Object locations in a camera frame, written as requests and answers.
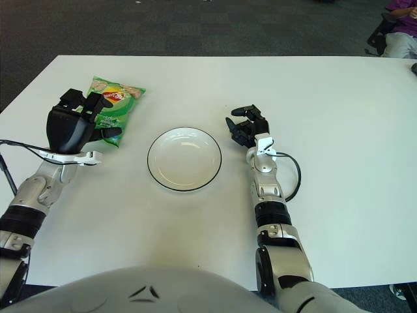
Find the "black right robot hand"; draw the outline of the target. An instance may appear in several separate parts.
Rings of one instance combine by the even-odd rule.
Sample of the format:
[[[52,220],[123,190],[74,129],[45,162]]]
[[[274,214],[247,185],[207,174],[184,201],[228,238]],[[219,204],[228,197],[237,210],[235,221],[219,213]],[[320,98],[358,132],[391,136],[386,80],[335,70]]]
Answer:
[[[234,109],[231,111],[231,115],[247,118],[247,120],[239,124],[235,124],[228,117],[225,118],[225,122],[231,133],[231,139],[241,146],[247,148],[255,147],[255,136],[269,133],[268,121],[254,105]]]

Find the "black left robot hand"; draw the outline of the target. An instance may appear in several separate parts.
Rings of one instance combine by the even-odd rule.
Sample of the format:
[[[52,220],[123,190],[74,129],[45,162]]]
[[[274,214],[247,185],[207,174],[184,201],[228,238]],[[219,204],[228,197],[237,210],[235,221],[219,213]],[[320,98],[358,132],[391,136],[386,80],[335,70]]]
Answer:
[[[48,114],[46,134],[50,150],[64,155],[81,152],[88,142],[122,134],[121,127],[96,127],[96,118],[104,108],[113,104],[99,93],[87,97],[81,91],[69,89]]]

